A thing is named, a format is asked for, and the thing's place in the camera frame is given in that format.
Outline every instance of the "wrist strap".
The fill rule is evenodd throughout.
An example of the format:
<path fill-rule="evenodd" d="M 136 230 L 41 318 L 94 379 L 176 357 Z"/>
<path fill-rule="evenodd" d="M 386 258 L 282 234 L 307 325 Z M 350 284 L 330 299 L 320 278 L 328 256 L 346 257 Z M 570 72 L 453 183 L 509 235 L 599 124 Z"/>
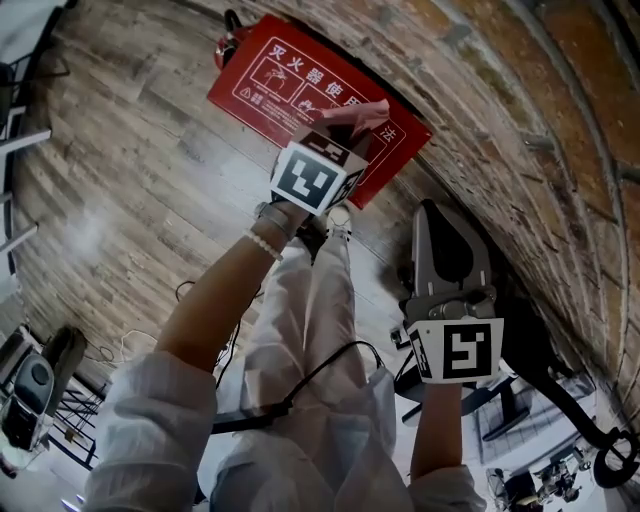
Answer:
<path fill-rule="evenodd" d="M 296 229 L 291 226 L 291 221 L 287 214 L 281 210 L 278 210 L 278 208 L 269 203 L 260 203 L 258 206 L 256 206 L 255 218 L 265 218 L 271 223 L 278 226 L 280 231 L 284 233 L 284 235 L 287 237 L 287 240 L 289 241 L 293 240 L 293 237 L 296 234 Z"/>

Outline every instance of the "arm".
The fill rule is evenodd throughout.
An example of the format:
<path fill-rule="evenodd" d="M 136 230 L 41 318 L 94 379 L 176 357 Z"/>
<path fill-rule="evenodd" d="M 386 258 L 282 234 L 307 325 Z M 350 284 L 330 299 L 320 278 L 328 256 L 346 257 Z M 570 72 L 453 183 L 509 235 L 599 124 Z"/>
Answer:
<path fill-rule="evenodd" d="M 411 481 L 462 464 L 462 386 L 427 385 L 411 457 Z"/>
<path fill-rule="evenodd" d="M 308 213 L 294 204 L 276 203 L 295 227 Z M 284 233 L 268 220 L 252 231 L 280 252 Z M 254 241 L 240 239 L 207 270 L 180 301 L 165 324 L 156 351 L 165 351 L 185 363 L 212 372 L 218 353 L 246 311 L 273 264 L 273 258 Z"/>
<path fill-rule="evenodd" d="M 279 203 L 292 226 L 307 213 Z M 285 234 L 268 220 L 252 228 L 276 251 Z M 180 301 L 154 352 L 114 373 L 100 410 L 100 464 L 85 487 L 88 512 L 190 510 L 197 470 L 216 413 L 213 371 L 273 257 L 247 237 Z"/>

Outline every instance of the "white shirt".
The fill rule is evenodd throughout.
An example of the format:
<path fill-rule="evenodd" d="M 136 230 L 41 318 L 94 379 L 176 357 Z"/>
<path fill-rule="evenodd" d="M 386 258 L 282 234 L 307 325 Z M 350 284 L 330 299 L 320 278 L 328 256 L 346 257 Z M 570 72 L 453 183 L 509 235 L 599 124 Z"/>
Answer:
<path fill-rule="evenodd" d="M 386 419 L 395 417 L 393 404 L 391 376 L 380 369 L 357 396 L 338 405 L 294 409 L 268 429 L 236 434 L 240 442 L 219 469 L 206 506 L 255 512 L 484 510 L 465 466 L 405 486 L 390 458 L 395 427 L 387 428 L 393 422 Z M 191 510 L 215 413 L 215 378 L 167 353 L 118 370 L 98 417 L 101 462 L 87 482 L 83 510 Z"/>

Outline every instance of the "white pants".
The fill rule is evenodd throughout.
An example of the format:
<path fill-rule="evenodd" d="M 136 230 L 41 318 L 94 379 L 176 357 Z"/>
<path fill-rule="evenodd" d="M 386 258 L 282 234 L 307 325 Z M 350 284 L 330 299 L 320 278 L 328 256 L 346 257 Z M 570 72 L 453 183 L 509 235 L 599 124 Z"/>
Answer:
<path fill-rule="evenodd" d="M 282 401 L 305 375 L 356 339 L 346 240 L 329 237 L 313 267 L 297 238 L 282 256 L 266 286 L 246 356 L 245 407 Z M 295 405 L 333 404 L 365 384 L 362 358 L 353 347 L 318 373 L 296 396 Z"/>

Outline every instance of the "white cable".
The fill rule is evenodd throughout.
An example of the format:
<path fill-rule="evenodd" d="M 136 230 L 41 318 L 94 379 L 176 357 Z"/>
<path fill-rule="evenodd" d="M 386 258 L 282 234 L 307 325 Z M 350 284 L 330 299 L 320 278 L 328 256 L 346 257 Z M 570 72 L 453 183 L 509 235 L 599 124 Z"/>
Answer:
<path fill-rule="evenodd" d="M 117 362 L 111 362 L 109 364 L 123 364 L 123 363 L 128 363 L 129 361 L 131 361 L 131 359 L 125 359 L 124 358 L 124 339 L 129 336 L 130 334 L 133 334 L 134 332 L 137 332 L 138 334 L 143 334 L 149 338 L 151 338 L 156 344 L 158 343 L 158 340 L 155 339 L 153 336 L 151 336 L 151 334 L 148 334 L 144 331 L 139 331 L 138 329 L 131 329 L 127 334 L 125 334 L 124 336 L 122 336 L 122 338 L 120 338 L 120 361 Z"/>

